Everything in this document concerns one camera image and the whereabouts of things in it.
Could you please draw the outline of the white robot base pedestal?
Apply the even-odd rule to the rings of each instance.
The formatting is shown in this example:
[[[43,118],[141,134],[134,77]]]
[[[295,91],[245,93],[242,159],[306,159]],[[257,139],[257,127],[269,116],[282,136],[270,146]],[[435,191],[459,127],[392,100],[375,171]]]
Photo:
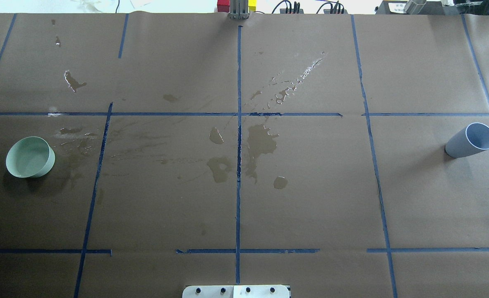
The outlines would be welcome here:
[[[290,298],[290,287],[274,285],[199,285],[187,286],[182,298]]]

